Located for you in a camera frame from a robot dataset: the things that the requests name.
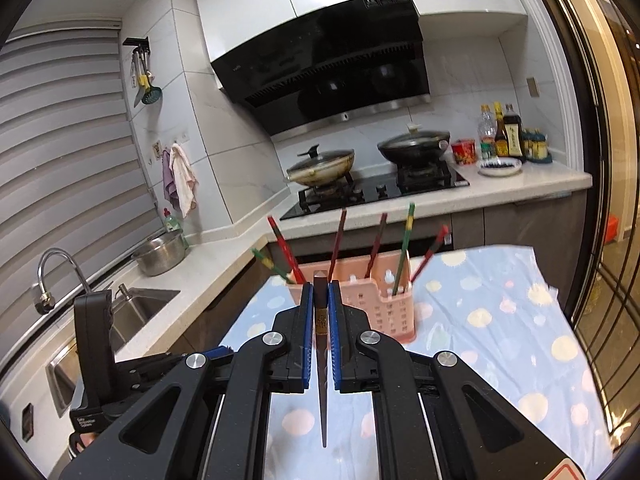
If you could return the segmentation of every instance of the purple towel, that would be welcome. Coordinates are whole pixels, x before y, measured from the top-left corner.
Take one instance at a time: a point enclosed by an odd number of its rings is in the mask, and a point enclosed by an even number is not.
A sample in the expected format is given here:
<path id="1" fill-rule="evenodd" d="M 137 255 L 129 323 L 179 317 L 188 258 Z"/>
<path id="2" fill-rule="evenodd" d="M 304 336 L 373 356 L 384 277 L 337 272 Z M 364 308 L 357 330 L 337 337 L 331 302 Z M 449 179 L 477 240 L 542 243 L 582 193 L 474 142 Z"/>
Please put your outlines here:
<path id="1" fill-rule="evenodd" d="M 178 191 L 175 189 L 174 173 L 169 166 L 169 150 L 162 152 L 162 184 L 164 185 L 164 199 L 167 200 L 171 207 L 180 211 L 180 200 L 178 199 Z"/>

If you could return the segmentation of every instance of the towel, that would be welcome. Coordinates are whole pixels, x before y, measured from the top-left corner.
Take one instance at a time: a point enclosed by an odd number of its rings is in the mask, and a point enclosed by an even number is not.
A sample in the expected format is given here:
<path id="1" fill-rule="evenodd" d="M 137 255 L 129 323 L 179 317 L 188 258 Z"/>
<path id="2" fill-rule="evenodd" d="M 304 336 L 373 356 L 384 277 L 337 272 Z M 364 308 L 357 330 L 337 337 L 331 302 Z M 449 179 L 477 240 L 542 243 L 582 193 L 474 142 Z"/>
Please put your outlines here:
<path id="1" fill-rule="evenodd" d="M 164 199 L 171 204 L 173 209 L 180 209 L 178 191 L 175 189 L 174 172 L 171 171 L 170 153 L 168 149 L 162 151 L 162 184 L 164 186 Z"/>
<path id="2" fill-rule="evenodd" d="M 189 160 L 180 144 L 174 144 L 171 147 L 169 168 L 174 174 L 175 190 L 178 194 L 182 218 L 186 218 L 189 211 L 196 207 L 193 189 L 196 186 L 197 180 L 191 169 L 191 164 L 189 164 Z"/>

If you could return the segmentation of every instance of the white towel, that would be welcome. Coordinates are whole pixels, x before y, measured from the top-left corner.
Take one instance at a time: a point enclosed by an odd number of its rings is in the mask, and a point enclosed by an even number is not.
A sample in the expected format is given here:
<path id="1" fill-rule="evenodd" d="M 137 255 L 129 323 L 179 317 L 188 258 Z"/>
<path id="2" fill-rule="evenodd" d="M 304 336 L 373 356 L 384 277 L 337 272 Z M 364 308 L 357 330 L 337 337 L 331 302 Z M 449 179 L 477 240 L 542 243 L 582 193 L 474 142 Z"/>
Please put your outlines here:
<path id="1" fill-rule="evenodd" d="M 189 159 L 180 144 L 174 144 L 171 147 L 169 167 L 174 172 L 175 190 L 178 193 L 182 218 L 186 218 L 189 211 L 196 207 L 193 190 L 197 180 L 191 169 L 191 164 L 189 164 Z"/>

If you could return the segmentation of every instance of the pot lid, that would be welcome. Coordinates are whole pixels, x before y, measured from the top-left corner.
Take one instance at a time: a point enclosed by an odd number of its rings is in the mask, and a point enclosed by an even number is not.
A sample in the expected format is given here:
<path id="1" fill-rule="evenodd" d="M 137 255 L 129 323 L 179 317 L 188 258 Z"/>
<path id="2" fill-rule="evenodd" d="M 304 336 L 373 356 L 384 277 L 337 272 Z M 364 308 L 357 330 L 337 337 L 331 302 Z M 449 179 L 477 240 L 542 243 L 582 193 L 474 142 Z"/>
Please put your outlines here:
<path id="1" fill-rule="evenodd" d="M 449 142 L 449 139 L 451 138 L 451 134 L 449 132 L 421 130 L 419 124 L 408 124 L 407 126 L 409 128 L 409 133 L 384 140 L 378 144 L 378 147 L 394 150 L 411 148 L 413 146 L 437 145 L 441 140 Z"/>
<path id="2" fill-rule="evenodd" d="M 309 168 L 315 168 L 321 164 L 328 162 L 335 162 L 342 158 L 349 158 L 355 154 L 353 150 L 334 150 L 332 152 L 318 153 L 319 144 L 315 144 L 309 148 L 308 152 L 299 153 L 298 156 L 309 156 L 310 158 L 302 160 L 301 162 L 294 164 L 287 170 L 287 174 L 293 173 L 299 170 L 308 170 Z"/>

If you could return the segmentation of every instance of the countertop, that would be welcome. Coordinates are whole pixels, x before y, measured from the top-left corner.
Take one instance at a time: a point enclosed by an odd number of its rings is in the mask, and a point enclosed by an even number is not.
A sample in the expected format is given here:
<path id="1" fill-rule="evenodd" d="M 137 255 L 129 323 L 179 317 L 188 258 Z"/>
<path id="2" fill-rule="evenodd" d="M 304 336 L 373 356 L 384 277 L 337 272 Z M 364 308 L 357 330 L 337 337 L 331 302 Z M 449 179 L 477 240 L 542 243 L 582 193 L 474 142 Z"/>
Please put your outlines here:
<path id="1" fill-rule="evenodd" d="M 525 164 L 520 174 L 507 178 L 482 176 L 475 166 L 456 169 L 469 181 L 468 187 L 352 206 L 345 229 L 376 225 L 385 211 L 389 223 L 402 221 L 409 202 L 415 203 L 416 218 L 428 218 L 588 189 L 592 185 L 591 175 L 558 163 Z M 279 219 L 297 200 L 297 193 L 293 193 L 269 214 Z M 285 238 L 302 238 L 335 232 L 339 219 L 340 211 L 336 210 L 280 221 L 279 225 Z M 120 349 L 116 359 L 121 361 L 166 351 L 252 259 L 251 248 L 261 249 L 274 240 L 263 217 L 235 238 L 191 247 L 182 263 L 161 276 L 143 276 L 136 264 L 123 269 L 114 277 L 114 286 L 125 283 L 129 287 L 172 288 L 180 293 Z"/>

